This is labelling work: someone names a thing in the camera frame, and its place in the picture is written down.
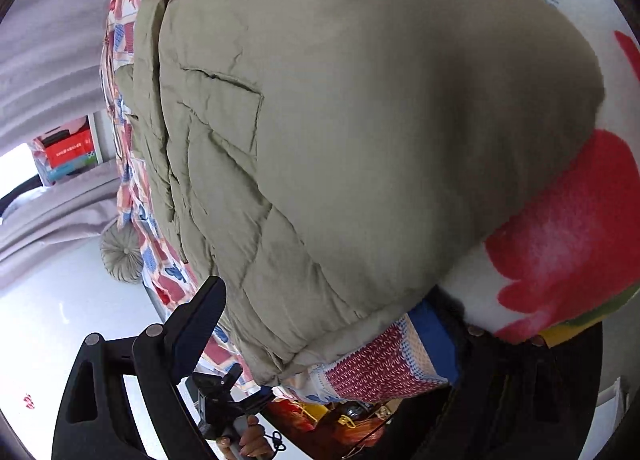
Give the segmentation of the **person's left hand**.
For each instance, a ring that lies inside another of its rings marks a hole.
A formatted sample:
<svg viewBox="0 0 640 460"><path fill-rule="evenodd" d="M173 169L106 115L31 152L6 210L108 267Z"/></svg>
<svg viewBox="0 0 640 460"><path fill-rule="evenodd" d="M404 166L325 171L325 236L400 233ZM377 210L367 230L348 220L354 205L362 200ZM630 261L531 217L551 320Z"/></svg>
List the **person's left hand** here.
<svg viewBox="0 0 640 460"><path fill-rule="evenodd" d="M272 459L274 457L274 451L266 439L264 427L252 414L246 418L246 422L247 429L240 438L239 443L240 454L252 459L257 459L258 457ZM231 442L227 437L218 438L216 443L224 455L224 458L229 460L235 459L233 451L231 450Z"/></svg>

